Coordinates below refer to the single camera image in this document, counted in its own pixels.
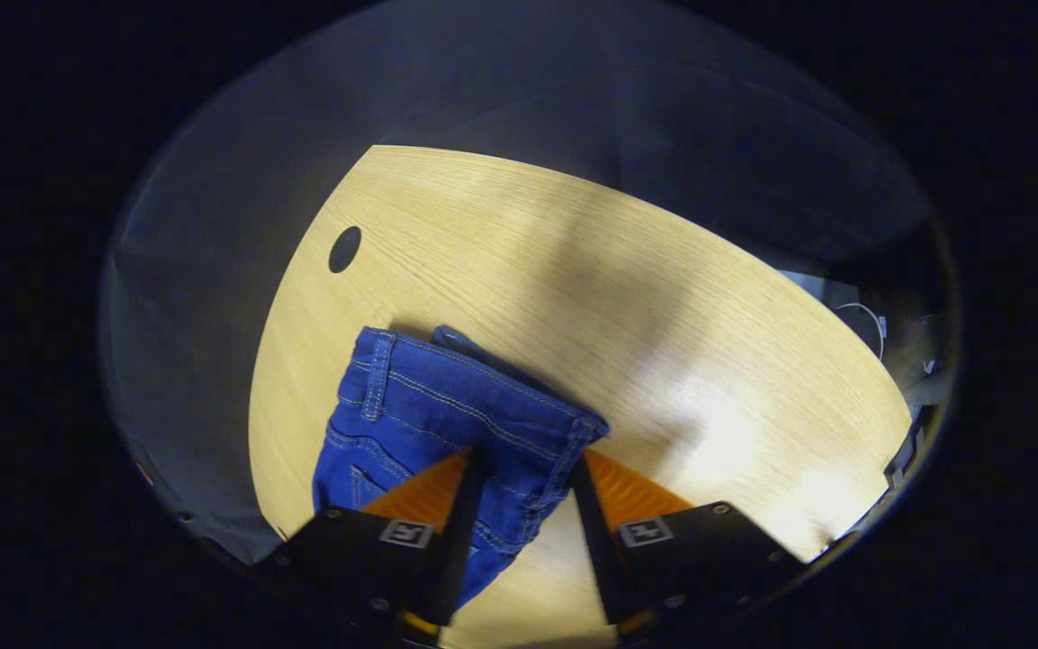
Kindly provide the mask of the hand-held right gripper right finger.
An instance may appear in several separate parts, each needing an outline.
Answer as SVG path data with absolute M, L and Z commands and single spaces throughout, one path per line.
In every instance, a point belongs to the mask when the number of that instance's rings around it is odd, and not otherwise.
M 711 645 L 807 575 L 732 502 L 689 504 L 601 452 L 582 453 L 569 485 L 619 645 Z

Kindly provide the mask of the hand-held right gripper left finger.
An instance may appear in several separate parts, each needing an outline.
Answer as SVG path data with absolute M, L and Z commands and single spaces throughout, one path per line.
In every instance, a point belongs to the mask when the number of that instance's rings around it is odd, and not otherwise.
M 490 463 L 464 449 L 362 510 L 328 507 L 254 566 L 327 645 L 436 645 L 464 580 Z

